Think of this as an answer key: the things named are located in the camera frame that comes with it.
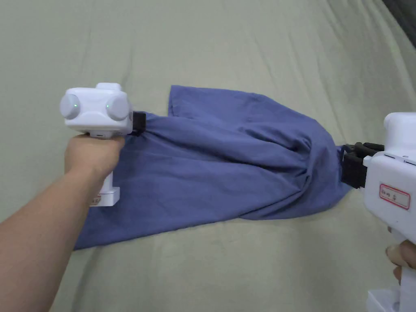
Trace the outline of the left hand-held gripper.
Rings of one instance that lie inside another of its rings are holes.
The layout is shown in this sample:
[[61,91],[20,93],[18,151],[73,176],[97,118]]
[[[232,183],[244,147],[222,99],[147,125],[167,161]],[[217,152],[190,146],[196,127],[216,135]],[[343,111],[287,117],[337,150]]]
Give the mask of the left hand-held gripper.
[[[126,92],[117,83],[68,89],[61,100],[60,111],[67,127],[95,139],[120,136],[126,140],[130,134],[142,133],[146,124],[146,115],[134,113]],[[79,182],[76,175],[66,175]],[[91,199],[91,206],[111,207],[120,199],[120,188],[113,185],[111,172],[98,194],[88,187],[82,194]]]

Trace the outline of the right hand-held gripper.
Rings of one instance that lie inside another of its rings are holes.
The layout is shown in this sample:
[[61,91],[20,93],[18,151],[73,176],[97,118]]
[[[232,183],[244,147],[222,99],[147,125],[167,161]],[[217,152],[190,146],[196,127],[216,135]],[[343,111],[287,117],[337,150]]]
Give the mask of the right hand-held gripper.
[[344,183],[362,192],[366,208],[398,241],[415,243],[416,114],[388,114],[384,127],[384,145],[343,145]]

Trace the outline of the person's left hand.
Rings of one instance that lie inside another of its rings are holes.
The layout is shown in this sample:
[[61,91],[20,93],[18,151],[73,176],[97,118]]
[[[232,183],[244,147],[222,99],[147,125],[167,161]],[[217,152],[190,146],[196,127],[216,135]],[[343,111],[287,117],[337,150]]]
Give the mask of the person's left hand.
[[104,180],[118,164],[124,144],[122,136],[111,139],[75,136],[70,139],[65,151],[65,173],[76,175],[79,182],[98,194]]

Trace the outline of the person's right hand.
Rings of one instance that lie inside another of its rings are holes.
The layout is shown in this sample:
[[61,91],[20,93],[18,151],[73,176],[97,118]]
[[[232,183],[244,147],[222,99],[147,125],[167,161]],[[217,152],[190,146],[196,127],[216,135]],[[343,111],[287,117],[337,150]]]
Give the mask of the person's right hand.
[[388,246],[385,254],[395,265],[393,275],[399,284],[401,284],[403,268],[416,269],[416,245],[409,240]]

